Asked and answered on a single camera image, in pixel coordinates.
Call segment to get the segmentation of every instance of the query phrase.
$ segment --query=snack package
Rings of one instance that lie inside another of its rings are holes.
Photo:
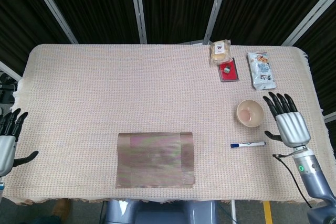
[[[248,52],[252,82],[256,90],[276,88],[266,52]]]
[[[220,40],[211,44],[211,65],[220,65],[222,63],[229,63],[232,61],[230,52],[230,40]]]

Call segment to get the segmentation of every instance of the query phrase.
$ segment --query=bowl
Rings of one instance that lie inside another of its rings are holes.
[[[236,112],[238,121],[247,127],[257,127],[264,119],[264,110],[253,100],[242,101]]]

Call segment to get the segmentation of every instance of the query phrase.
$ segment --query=black robotic finger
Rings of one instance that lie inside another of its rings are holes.
[[[287,101],[288,101],[288,104],[289,104],[289,110],[290,110],[291,112],[298,112],[298,110],[297,110],[297,108],[296,108],[296,106],[295,106],[295,103],[293,102],[292,97],[290,97],[290,96],[287,95],[287,94],[285,94],[284,96],[286,97],[286,99],[287,99]]]
[[[21,109],[17,109],[16,111],[14,111],[13,113],[10,114],[10,116],[8,117],[8,123],[6,125],[6,129],[4,132],[4,135],[11,135],[12,130],[15,126],[15,121],[16,121],[16,117],[17,115],[20,114]]]
[[[38,151],[32,152],[28,157],[18,158],[14,160],[13,167],[18,165],[27,164],[28,162],[32,161],[38,154]]]
[[[278,115],[278,112],[275,109],[275,106],[274,106],[273,102],[266,96],[263,96],[262,98],[267,102],[267,105],[269,106],[269,109],[270,109],[270,111],[271,111],[271,113],[272,113],[272,115],[275,119],[275,117]]]
[[[283,108],[282,108],[281,103],[280,103],[279,99],[277,98],[277,96],[275,94],[273,94],[272,92],[268,92],[268,93],[274,101],[274,106],[275,106],[278,114],[283,114]]]
[[[276,141],[281,141],[282,142],[282,139],[281,139],[280,135],[273,135],[269,131],[265,131],[265,134],[266,134],[266,136],[268,136],[272,140],[276,140]]]
[[[11,113],[5,115],[3,118],[0,120],[0,136],[4,134],[7,122],[8,122],[8,117]]]
[[[22,129],[22,124],[23,124],[24,120],[26,119],[27,115],[28,115],[28,112],[25,112],[16,120],[15,126],[14,126],[14,128],[13,128],[11,134],[10,134],[10,135],[16,137],[16,140],[15,140],[16,142],[19,139],[21,129]]]
[[[282,104],[282,108],[284,109],[284,112],[287,113],[287,112],[290,112],[289,110],[289,106],[288,106],[288,103],[287,103],[287,100],[279,93],[277,93],[277,97],[280,99],[281,101],[281,104]]]

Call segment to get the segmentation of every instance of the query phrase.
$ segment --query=beige knit tablecloth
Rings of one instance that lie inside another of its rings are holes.
[[[302,201],[288,171],[272,154],[291,152],[264,135],[278,133],[263,95],[251,85],[247,51],[269,53],[277,88],[303,114],[324,174],[336,191],[336,170],[303,52],[294,47],[231,46],[238,82],[219,80],[203,45],[40,45],[15,93],[15,108],[28,111],[16,157],[38,150],[29,164],[5,177],[4,197],[14,202],[53,198],[99,200],[255,199]],[[240,101],[261,104],[261,126],[235,118]],[[116,189],[119,132],[192,132],[193,188]],[[266,141],[231,149],[231,143]],[[303,193],[307,193],[291,157]]]

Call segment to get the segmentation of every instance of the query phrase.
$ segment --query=red package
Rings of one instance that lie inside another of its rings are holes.
[[[233,61],[230,63],[223,63],[218,65],[218,72],[222,82],[239,80],[235,58],[233,58]]]

